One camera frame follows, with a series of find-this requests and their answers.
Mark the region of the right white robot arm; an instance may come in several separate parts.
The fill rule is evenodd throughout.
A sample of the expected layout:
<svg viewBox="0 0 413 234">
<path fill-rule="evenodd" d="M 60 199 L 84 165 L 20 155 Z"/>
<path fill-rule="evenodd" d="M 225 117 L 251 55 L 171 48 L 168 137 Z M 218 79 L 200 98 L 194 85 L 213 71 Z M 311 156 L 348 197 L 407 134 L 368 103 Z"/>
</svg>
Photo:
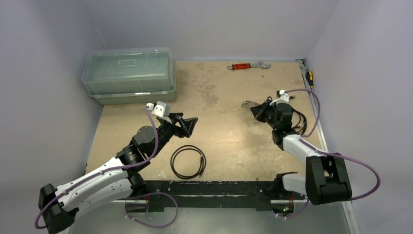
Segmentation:
<svg viewBox="0 0 413 234">
<path fill-rule="evenodd" d="M 305 174 L 277 174 L 273 191 L 279 198 L 292 192 L 304 195 L 314 205 L 347 201 L 352 188 L 344 160 L 329 156 L 303 139 L 292 126 L 295 109 L 287 103 L 270 105 L 267 100 L 250 108 L 254 118 L 272 128 L 272 139 L 281 150 L 305 164 Z"/>
</svg>

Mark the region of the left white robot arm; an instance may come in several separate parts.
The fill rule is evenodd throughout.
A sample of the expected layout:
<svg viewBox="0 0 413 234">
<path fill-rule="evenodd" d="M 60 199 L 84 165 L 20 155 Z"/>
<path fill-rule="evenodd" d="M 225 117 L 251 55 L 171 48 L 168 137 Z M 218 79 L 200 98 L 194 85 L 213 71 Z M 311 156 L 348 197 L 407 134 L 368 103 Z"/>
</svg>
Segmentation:
<svg viewBox="0 0 413 234">
<path fill-rule="evenodd" d="M 150 125 L 141 127 L 130 143 L 102 166 L 66 184 L 47 184 L 40 189 L 36 229 L 58 234 L 77 217 L 114 200 L 167 196 L 149 190 L 139 172 L 150 165 L 171 138 L 191 137 L 198 118 L 171 113 L 157 117 L 160 125 L 156 126 L 150 113 L 146 115 Z"/>
</svg>

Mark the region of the yellow black screwdriver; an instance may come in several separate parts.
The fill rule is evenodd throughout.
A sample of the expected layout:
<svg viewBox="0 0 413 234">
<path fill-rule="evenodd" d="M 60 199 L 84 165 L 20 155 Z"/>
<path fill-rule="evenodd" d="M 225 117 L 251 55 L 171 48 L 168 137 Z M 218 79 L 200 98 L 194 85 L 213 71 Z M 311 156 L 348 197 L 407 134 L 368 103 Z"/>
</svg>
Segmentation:
<svg viewBox="0 0 413 234">
<path fill-rule="evenodd" d="M 307 80 L 307 83 L 308 83 L 309 87 L 310 87 L 311 89 L 313 89 L 313 88 L 314 88 L 314 79 L 313 79 L 312 72 L 311 72 L 311 71 L 307 71 L 307 72 L 305 73 L 305 78 L 306 78 L 306 80 Z"/>
</svg>

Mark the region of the clear green plastic storage box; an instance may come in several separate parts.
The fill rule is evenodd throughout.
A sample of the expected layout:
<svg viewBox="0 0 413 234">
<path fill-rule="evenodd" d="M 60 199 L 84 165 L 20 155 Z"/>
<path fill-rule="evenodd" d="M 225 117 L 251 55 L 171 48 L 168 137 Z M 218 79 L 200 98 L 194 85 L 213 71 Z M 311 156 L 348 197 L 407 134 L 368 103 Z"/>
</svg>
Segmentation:
<svg viewBox="0 0 413 234">
<path fill-rule="evenodd" d="M 81 81 L 101 105 L 176 99 L 175 62 L 168 47 L 91 51 Z"/>
</svg>

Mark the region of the red handled adjustable wrench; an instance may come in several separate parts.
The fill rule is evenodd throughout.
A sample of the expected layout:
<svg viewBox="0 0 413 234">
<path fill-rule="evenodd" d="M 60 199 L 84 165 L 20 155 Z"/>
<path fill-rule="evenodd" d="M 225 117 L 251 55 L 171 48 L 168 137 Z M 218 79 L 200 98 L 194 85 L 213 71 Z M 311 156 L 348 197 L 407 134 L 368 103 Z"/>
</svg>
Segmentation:
<svg viewBox="0 0 413 234">
<path fill-rule="evenodd" d="M 228 70 L 242 70 L 242 69 L 249 69 L 249 68 L 263 68 L 263 69 L 268 69 L 271 67 L 271 64 L 268 63 L 266 64 L 264 61 L 260 60 L 255 63 L 236 63 L 236 64 L 230 64 L 227 66 Z"/>
</svg>

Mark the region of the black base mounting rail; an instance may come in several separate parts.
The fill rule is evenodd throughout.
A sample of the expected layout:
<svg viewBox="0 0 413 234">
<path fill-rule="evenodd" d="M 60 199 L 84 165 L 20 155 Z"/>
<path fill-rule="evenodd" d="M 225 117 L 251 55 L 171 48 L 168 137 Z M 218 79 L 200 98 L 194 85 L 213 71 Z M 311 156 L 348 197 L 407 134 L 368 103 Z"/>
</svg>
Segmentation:
<svg viewBox="0 0 413 234">
<path fill-rule="evenodd" d="M 167 181 L 148 180 L 136 195 L 149 194 L 149 211 L 165 208 L 240 208 L 282 212 L 304 202 L 304 196 L 279 192 L 274 181 Z"/>
</svg>

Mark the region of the aluminium frame rail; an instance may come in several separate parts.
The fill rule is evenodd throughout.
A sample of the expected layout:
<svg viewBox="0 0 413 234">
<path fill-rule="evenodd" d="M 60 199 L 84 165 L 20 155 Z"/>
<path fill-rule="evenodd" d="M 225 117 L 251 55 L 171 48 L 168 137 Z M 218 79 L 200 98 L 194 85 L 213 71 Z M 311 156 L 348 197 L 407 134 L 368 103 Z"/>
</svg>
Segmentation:
<svg viewBox="0 0 413 234">
<path fill-rule="evenodd" d="M 172 196 L 181 207 L 256 208 L 268 210 L 275 200 L 304 195 L 314 205 L 346 201 L 352 191 L 348 181 L 317 178 L 306 181 L 299 174 L 281 174 L 273 181 L 170 181 L 133 179 L 131 196 L 148 194 L 150 205 L 167 207 L 161 193 Z"/>
</svg>

